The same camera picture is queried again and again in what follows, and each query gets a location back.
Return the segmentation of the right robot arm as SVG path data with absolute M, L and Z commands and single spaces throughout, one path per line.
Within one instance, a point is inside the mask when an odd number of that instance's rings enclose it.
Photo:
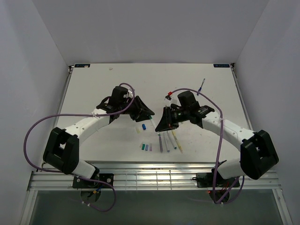
M 209 182 L 223 186 L 229 179 L 240 176 L 257 180 L 279 162 L 268 132 L 255 132 L 223 119 L 213 108 L 201 106 L 189 90 L 180 93 L 178 100 L 180 105 L 170 104 L 163 108 L 162 118 L 155 128 L 156 132 L 175 130 L 179 123 L 189 121 L 219 135 L 240 152 L 238 159 L 218 162 L 211 170 L 212 177 L 207 178 Z

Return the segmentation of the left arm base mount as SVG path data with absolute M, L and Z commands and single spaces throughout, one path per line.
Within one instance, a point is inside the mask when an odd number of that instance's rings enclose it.
M 74 177 L 72 188 L 76 189 L 98 189 L 98 188 L 110 188 L 106 185 L 108 183 L 110 186 L 113 186 L 114 174 L 113 173 L 99 173 L 94 178 L 91 178 L 95 181 L 89 181 L 80 177 Z

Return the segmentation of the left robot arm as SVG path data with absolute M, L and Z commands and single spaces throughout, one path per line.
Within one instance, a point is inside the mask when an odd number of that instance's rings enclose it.
M 50 132 L 43 154 L 44 162 L 66 175 L 81 176 L 88 187 L 95 187 L 99 183 L 97 168 L 79 158 L 80 145 L 121 114 L 141 122 L 149 120 L 154 112 L 131 90 L 116 86 L 112 94 L 104 98 L 88 117 L 69 127 L 55 127 Z

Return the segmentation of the purple marker pen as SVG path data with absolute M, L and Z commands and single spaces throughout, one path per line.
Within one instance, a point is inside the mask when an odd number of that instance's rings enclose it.
M 160 153 L 163 153 L 162 138 L 161 138 L 161 134 L 160 133 L 158 133 L 158 139 L 159 139 L 159 150 L 160 150 Z

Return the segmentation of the yellow highlighter pen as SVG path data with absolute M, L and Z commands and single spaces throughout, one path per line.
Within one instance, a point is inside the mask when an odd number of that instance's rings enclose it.
M 173 135 L 174 140 L 175 140 L 175 142 L 176 142 L 176 144 L 177 144 L 177 146 L 178 146 L 178 148 L 179 148 L 179 150 L 180 150 L 180 152 L 182 154 L 183 153 L 182 146 L 181 146 L 181 144 L 180 144 L 180 142 L 179 142 L 179 140 L 178 140 L 178 138 L 177 138 L 177 136 L 176 136 L 176 134 L 175 134 L 174 131 L 172 131 L 172 135 Z

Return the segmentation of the teal white marker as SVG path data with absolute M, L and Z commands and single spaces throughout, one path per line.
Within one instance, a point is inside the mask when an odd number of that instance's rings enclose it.
M 177 146 L 176 146 L 176 144 L 175 144 L 173 138 L 171 137 L 171 134 L 170 134 L 168 131 L 167 131 L 167 136 L 168 136 L 168 138 L 169 138 L 169 140 L 170 140 L 170 142 L 171 142 L 172 147 L 173 147 L 174 149 L 177 149 Z

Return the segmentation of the lavender capped white marker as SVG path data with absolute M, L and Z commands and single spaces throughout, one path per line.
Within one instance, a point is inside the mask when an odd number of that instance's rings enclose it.
M 169 145 L 168 145 L 168 141 L 167 141 L 167 137 L 166 137 L 166 132 L 163 133 L 163 137 L 164 137 L 164 142 L 165 142 L 165 147 L 166 147 L 166 151 L 167 152 L 170 152 L 170 149 L 169 149 Z

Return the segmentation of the green capped marker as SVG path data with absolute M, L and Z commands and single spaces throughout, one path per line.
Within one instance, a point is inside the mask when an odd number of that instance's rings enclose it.
M 149 118 L 149 120 L 150 120 L 152 126 L 154 127 L 154 129 L 156 129 L 157 126 L 156 126 L 156 124 L 155 124 L 154 119 L 152 118 L 152 116 L 149 115 L 148 118 Z

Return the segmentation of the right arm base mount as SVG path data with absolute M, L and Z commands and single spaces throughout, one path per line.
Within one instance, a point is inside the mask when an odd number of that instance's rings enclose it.
M 198 188 L 211 188 L 213 187 L 213 173 L 212 172 L 199 172 L 193 178 Z M 235 178 L 224 180 L 219 174 L 216 178 L 217 188 L 229 188 L 235 181 Z

